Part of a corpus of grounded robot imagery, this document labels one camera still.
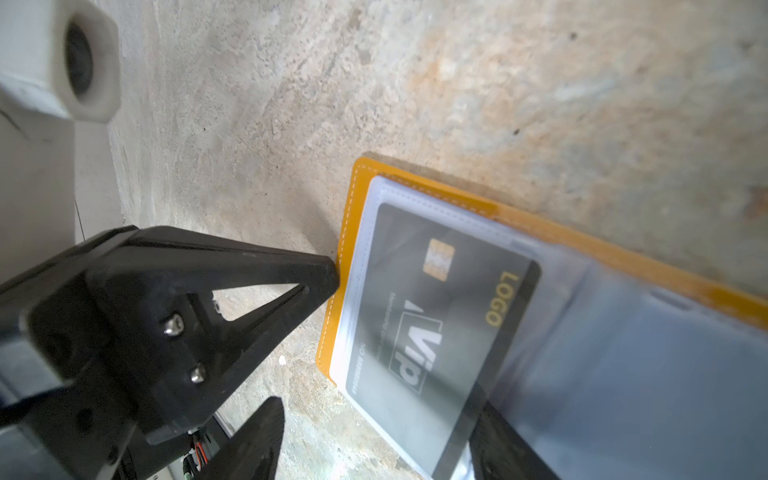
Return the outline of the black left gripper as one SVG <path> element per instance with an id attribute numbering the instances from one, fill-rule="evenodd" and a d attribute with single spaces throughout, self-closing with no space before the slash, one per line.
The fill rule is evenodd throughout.
<path id="1" fill-rule="evenodd" d="M 113 479 L 204 424 L 339 285 L 332 259 L 134 225 L 1 284 L 1 476 Z"/>

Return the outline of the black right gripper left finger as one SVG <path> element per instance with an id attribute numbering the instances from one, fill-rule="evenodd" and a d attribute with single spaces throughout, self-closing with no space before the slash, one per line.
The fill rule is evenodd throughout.
<path id="1" fill-rule="evenodd" d="M 202 468 L 198 479 L 272 480 L 284 437 L 285 409 L 269 397 Z"/>

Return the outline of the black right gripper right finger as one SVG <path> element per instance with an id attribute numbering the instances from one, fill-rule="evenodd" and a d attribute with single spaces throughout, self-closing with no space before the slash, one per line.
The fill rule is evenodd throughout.
<path id="1" fill-rule="evenodd" d="M 469 447 L 478 480 L 558 479 L 490 402 L 478 417 Z"/>

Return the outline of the yellow leather card holder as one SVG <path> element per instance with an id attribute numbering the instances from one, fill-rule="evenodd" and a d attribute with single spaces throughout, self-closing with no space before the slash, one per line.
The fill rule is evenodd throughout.
<path id="1" fill-rule="evenodd" d="M 386 203 L 539 264 L 540 279 L 485 404 L 558 479 L 766 477 L 764 300 L 360 158 L 340 234 L 340 287 L 329 301 L 316 363 L 420 475 L 432 479 L 345 389 L 376 212 Z"/>

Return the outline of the black VIP card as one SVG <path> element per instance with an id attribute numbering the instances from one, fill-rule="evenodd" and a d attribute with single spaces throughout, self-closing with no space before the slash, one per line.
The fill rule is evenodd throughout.
<path id="1" fill-rule="evenodd" d="M 377 209 L 345 389 L 428 477 L 452 476 L 540 276 L 524 255 Z"/>

